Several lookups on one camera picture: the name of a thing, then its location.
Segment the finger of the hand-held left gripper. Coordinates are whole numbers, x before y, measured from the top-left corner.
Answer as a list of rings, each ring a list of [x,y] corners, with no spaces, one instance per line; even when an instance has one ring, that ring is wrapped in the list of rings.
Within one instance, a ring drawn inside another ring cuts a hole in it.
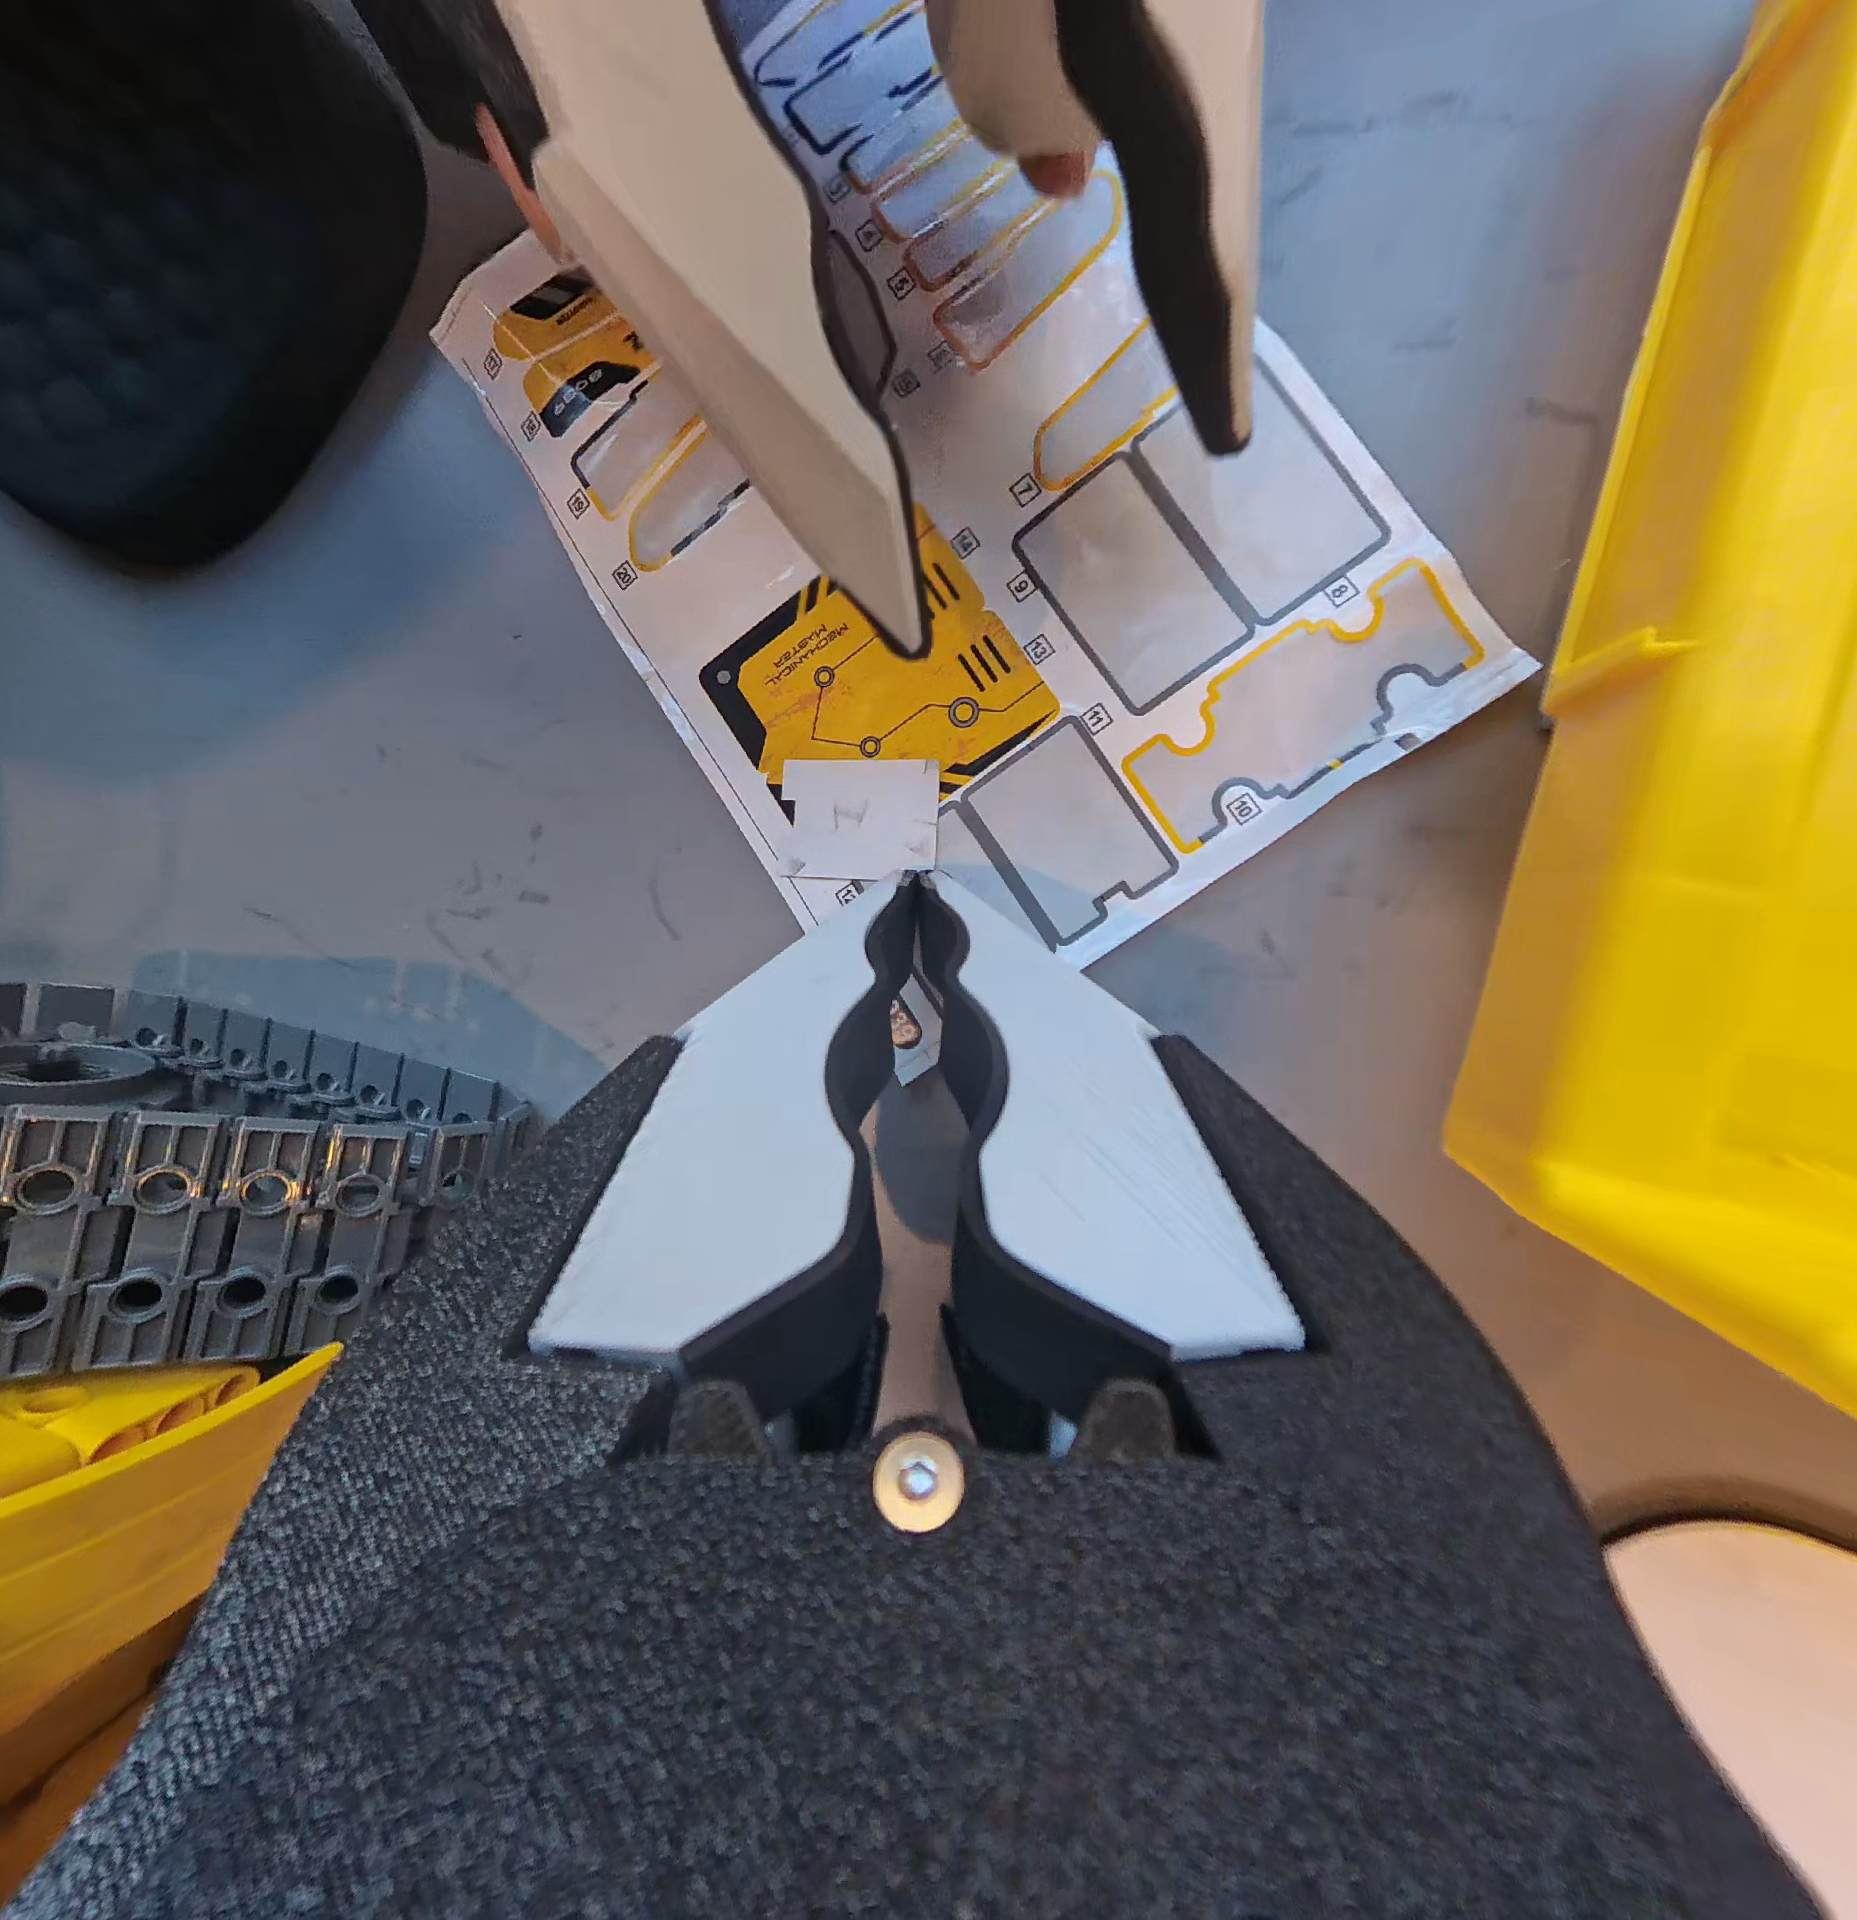
[[[904,657],[930,646],[915,512],[881,409],[871,279],[701,2],[516,2],[559,234],[701,400],[820,569]]]
[[[1214,458],[1251,442],[1264,10],[1070,6],[1070,84],[1118,163],[1134,279]]]

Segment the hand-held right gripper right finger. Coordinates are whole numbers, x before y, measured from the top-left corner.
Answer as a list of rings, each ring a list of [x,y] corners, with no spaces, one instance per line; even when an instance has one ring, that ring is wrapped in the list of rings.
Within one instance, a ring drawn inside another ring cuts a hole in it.
[[[949,1341],[1041,1444],[1111,1381],[1297,1353],[1281,1289],[1155,1026],[949,876],[916,883],[941,1076],[965,1138]]]

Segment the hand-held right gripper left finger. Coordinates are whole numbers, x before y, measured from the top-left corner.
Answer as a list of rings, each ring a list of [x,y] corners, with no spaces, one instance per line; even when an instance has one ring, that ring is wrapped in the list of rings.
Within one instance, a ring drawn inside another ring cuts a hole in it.
[[[874,882],[701,1009],[525,1317],[531,1356],[733,1381],[797,1453],[871,1432],[886,1351],[871,1155],[915,965],[915,876]]]

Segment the sticker sheet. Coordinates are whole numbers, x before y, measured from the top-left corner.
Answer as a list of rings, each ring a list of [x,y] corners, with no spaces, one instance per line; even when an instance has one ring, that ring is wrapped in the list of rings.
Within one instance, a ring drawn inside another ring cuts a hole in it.
[[[892,655],[691,386],[528,234],[454,288],[480,395],[584,588],[799,927],[788,770],[928,761],[939,867],[1073,962],[1535,669],[1280,336],[1209,454],[1093,158],[1055,200],[962,124],[921,3],[788,3],[744,75],[884,377],[933,646]]]

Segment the yellow grey brick robot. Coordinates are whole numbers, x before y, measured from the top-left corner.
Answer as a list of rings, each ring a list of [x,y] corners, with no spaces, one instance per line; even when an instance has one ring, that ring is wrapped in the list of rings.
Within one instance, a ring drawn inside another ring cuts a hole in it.
[[[0,1907],[124,1754],[338,1346],[532,1129],[414,1054],[0,983]]]

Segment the yellow plastic bin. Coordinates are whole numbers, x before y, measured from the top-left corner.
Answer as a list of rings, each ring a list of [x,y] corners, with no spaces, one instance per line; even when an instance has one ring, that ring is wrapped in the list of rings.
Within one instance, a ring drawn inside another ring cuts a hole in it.
[[[1443,1146],[1857,1419],[1857,2],[1702,126],[1543,710]]]

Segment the white book stand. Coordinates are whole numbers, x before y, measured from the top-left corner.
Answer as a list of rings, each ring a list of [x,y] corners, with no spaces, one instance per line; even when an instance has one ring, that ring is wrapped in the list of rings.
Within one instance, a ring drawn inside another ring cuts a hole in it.
[[[1730,1519],[1604,1548],[1696,1737],[1831,1915],[1857,1915],[1857,1552]]]

